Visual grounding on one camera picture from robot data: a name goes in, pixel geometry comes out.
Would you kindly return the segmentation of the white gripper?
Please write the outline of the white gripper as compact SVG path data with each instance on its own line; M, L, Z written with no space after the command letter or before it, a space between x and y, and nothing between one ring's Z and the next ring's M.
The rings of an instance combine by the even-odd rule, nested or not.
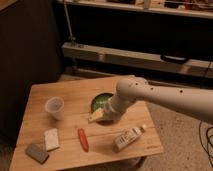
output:
M125 100L118 96L112 96L104 104L104 112L102 108L98 108L89 115L88 121L90 123L99 121L103 118L103 115L107 120L115 121L118 120L125 112Z

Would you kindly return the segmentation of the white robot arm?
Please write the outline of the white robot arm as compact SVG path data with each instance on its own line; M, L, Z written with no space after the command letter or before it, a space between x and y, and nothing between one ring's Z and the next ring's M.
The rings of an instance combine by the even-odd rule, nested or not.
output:
M137 101L148 101L213 124L213 90L154 86L141 77L119 80L114 95L89 116L89 122L119 120Z

